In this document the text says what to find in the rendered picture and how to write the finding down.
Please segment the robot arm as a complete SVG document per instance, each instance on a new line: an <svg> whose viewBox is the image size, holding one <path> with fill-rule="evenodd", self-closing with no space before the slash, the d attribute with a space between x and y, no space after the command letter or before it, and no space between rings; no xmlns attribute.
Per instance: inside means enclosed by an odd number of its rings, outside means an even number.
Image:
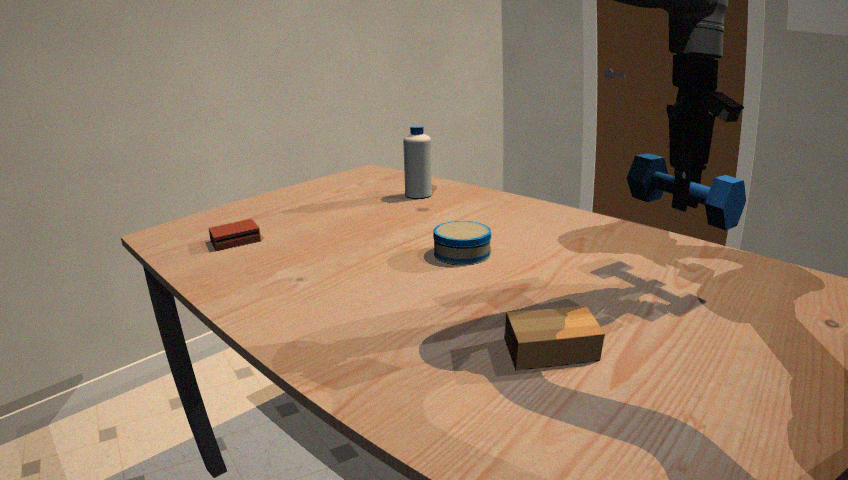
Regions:
<svg viewBox="0 0 848 480"><path fill-rule="evenodd" d="M669 13L669 51L714 59L723 56L724 17L728 0L614 0ZM709 96L708 96L709 95ZM744 106L721 92L702 91L707 111L724 122L736 122Z"/></svg>

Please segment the grey bottle with blue cap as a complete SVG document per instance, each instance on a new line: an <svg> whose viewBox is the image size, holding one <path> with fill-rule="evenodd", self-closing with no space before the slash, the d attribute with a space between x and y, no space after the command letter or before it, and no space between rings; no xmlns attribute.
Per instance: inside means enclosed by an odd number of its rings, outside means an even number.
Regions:
<svg viewBox="0 0 848 480"><path fill-rule="evenodd" d="M405 196L424 199L432 195L431 138L423 126L410 127L404 138Z"/></svg>

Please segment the reddish-brown rectangular block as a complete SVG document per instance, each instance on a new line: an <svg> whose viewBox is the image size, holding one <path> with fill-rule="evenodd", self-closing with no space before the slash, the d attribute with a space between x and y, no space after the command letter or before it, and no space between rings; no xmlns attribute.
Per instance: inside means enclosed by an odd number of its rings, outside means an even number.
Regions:
<svg viewBox="0 0 848 480"><path fill-rule="evenodd" d="M261 241L260 229L252 219L211 227L209 234L215 251Z"/></svg>

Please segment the small brown rectangular block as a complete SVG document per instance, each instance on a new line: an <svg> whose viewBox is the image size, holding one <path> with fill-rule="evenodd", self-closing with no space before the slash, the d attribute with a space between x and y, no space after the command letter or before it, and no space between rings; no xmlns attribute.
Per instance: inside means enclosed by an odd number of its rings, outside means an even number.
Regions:
<svg viewBox="0 0 848 480"><path fill-rule="evenodd" d="M604 337L587 306L506 312L515 370L600 361Z"/></svg>

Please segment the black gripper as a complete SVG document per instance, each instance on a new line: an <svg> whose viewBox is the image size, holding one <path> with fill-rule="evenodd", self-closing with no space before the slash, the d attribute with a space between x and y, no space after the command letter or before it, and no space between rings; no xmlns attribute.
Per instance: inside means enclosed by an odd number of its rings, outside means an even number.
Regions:
<svg viewBox="0 0 848 480"><path fill-rule="evenodd" d="M690 181L701 182L716 117L704 109L706 102L701 102L701 96L702 91L716 91L717 76L718 60L673 55L672 83L678 87L678 94L677 102L667 106L670 165L675 168L672 208L683 212L687 205L698 207L698 202L688 199Z"/></svg>

